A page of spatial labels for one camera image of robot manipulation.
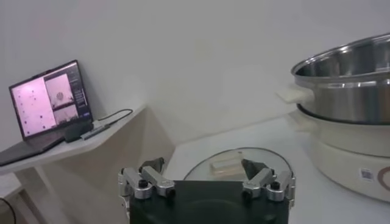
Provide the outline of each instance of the screw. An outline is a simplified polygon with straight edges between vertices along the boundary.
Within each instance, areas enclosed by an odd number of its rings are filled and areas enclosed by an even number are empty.
[[[276,182],[276,181],[272,182],[271,183],[271,189],[275,190],[275,191],[279,190],[280,189],[280,183]]]
[[[139,187],[139,188],[145,188],[145,187],[147,187],[147,181],[144,180],[144,179],[139,180],[139,182],[138,182],[138,187]]]

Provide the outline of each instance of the pot handle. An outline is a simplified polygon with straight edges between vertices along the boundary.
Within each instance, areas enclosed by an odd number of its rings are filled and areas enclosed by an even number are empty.
[[[295,110],[286,115],[287,123],[298,132],[312,132],[315,131],[318,126],[314,121],[311,121],[305,117],[300,111]]]
[[[295,84],[288,85],[285,89],[276,92],[285,103],[304,103],[314,100],[314,93],[311,89]]]

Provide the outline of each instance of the white wall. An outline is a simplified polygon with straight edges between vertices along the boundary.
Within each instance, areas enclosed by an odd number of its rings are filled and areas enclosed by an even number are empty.
[[[7,86],[77,58],[94,112],[134,95],[174,143],[278,116],[274,90],[319,51],[389,32],[387,0],[0,0],[0,142],[20,139]]]

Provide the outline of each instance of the metal bracket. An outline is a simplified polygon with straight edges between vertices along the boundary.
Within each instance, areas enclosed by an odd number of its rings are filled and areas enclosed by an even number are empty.
[[[292,177],[290,171],[283,171],[274,182],[267,185],[267,198],[271,201],[283,201],[287,198],[290,201],[290,208],[295,203],[296,178]]]
[[[153,186],[142,179],[134,168],[125,168],[118,174],[120,196],[133,194],[137,199],[147,199],[152,196]]]
[[[163,178],[151,166],[142,167],[141,176],[156,187],[158,195],[166,198],[175,196],[175,182]]]
[[[261,189],[274,180],[272,170],[262,169],[251,180],[243,182],[243,196],[247,199],[257,198],[261,194]]]

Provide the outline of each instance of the video feed on screen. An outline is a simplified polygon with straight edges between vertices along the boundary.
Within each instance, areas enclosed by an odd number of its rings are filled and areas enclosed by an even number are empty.
[[[75,105],[71,105],[54,112],[55,121],[57,124],[63,124],[79,117]]]
[[[45,81],[45,85],[53,110],[74,102],[71,86],[66,74]]]

